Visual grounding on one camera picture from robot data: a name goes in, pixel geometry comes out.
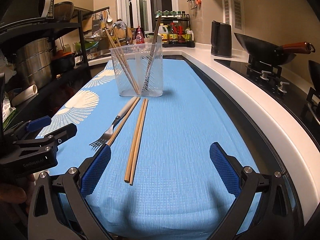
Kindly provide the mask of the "person's left hand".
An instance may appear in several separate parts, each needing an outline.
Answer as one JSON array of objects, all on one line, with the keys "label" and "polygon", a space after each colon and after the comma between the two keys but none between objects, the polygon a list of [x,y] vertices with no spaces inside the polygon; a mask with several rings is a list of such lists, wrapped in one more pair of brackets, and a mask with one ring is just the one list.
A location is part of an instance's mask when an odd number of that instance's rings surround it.
[{"label": "person's left hand", "polygon": [[1,179],[1,211],[9,220],[15,223],[25,220],[34,188],[33,174],[12,181]]}]

